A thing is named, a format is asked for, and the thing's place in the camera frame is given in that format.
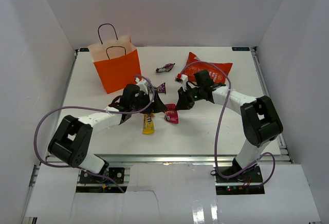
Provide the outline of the small pink snack packet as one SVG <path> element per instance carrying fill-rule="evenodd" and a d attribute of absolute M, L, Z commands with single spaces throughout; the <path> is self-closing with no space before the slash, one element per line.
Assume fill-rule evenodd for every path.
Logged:
<path fill-rule="evenodd" d="M 176 105 L 171 103 L 171 104 L 166 104 L 166 107 L 167 107 L 167 110 L 175 111 Z"/>

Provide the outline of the yellow M&M's packet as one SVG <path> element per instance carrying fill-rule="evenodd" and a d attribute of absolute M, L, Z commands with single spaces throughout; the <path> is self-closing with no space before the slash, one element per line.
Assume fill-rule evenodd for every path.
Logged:
<path fill-rule="evenodd" d="M 154 128 L 154 122 L 152 119 L 152 115 L 144 114 L 142 133 L 145 135 L 150 135 L 150 134 L 154 133 L 154 131 L 155 131 L 155 128 Z"/>

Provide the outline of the small purple candy wrapper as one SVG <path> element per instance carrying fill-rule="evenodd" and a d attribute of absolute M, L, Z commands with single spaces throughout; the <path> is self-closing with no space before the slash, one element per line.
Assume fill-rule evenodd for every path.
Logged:
<path fill-rule="evenodd" d="M 165 64 L 165 66 L 163 66 L 163 67 L 156 68 L 155 72 L 156 73 L 170 72 L 174 66 L 175 66 L 175 63 L 168 63 L 168 64 Z"/>

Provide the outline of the large red chips bag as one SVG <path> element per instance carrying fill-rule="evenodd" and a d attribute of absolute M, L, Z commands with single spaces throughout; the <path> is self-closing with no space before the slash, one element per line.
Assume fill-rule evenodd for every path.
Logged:
<path fill-rule="evenodd" d="M 186 65 L 196 62 L 196 64 L 187 66 L 186 69 L 182 72 L 188 76 L 188 80 L 196 83 L 194 74 L 202 71 L 208 70 L 210 78 L 214 83 L 225 83 L 226 76 L 228 76 L 233 64 L 232 63 L 212 63 L 209 65 L 207 63 L 201 63 L 200 59 L 192 52 L 189 52 Z"/>

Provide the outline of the dark purple M&M's packet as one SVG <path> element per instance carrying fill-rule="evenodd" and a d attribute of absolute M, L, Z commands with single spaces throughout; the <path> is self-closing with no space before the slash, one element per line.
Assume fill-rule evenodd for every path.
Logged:
<path fill-rule="evenodd" d="M 167 93 L 167 91 L 166 91 L 166 83 L 165 82 L 161 83 L 158 86 L 154 86 L 152 84 L 147 83 L 147 88 L 148 88 L 148 91 L 150 93 L 152 93 L 153 91 L 156 91 L 156 92 L 158 92 L 160 94 L 166 94 Z"/>

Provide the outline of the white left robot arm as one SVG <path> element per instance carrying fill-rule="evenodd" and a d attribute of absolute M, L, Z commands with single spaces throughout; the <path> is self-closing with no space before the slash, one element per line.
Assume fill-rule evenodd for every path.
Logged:
<path fill-rule="evenodd" d="M 97 182 L 104 182 L 109 172 L 106 161 L 88 151 L 92 134 L 124 123 L 133 112 L 153 114 L 167 110 L 157 91 L 152 97 L 140 86 L 128 84 L 122 95 L 101 112 L 79 118 L 65 116 L 48 145 L 48 152 L 72 168 L 91 172 Z"/>

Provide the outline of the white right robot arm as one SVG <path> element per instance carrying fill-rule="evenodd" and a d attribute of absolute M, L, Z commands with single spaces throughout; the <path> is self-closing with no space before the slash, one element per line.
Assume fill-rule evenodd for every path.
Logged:
<path fill-rule="evenodd" d="M 175 81 L 181 84 L 178 90 L 176 110 L 190 110 L 196 101 L 205 100 L 229 108 L 241 116 L 245 142 L 232 161 L 232 166 L 217 174 L 224 178 L 246 181 L 250 167 L 254 166 L 265 153 L 266 146 L 283 132 L 283 125 L 270 97 L 252 97 L 232 90 L 230 85 L 214 83 L 207 70 L 194 75 L 196 83 L 190 87 L 188 76 L 179 73 Z"/>

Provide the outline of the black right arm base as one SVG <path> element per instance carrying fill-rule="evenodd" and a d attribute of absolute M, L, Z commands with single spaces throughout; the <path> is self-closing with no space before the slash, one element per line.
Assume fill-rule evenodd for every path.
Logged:
<path fill-rule="evenodd" d="M 216 183 L 221 184 L 237 183 L 238 185 L 246 185 L 248 183 L 260 184 L 263 182 L 262 173 L 258 165 L 252 166 L 238 176 L 229 179 L 222 178 L 216 170 L 212 170 L 210 174 L 215 177 Z"/>

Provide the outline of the orange paper bag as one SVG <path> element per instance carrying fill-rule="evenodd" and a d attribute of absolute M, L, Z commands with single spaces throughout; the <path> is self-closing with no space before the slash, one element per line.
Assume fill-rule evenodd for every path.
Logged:
<path fill-rule="evenodd" d="M 103 26 L 112 27 L 115 35 L 113 40 L 102 40 L 100 29 Z M 134 83 L 134 76 L 141 74 L 138 51 L 132 44 L 131 37 L 119 37 L 110 23 L 101 24 L 97 33 L 100 42 L 89 45 L 88 49 L 102 86 L 110 94 Z"/>

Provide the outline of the front aluminium rail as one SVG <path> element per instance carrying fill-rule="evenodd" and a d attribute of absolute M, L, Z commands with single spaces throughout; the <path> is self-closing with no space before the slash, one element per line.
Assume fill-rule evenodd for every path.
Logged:
<path fill-rule="evenodd" d="M 99 155 L 108 162 L 214 162 L 214 156 L 185 156 L 185 155 Z M 234 156 L 219 156 L 218 162 L 231 162 Z M 288 155 L 275 156 L 277 162 L 290 162 Z M 47 162 L 59 162 L 53 155 L 46 157 Z M 261 161 L 272 161 L 270 156 L 264 156 Z"/>

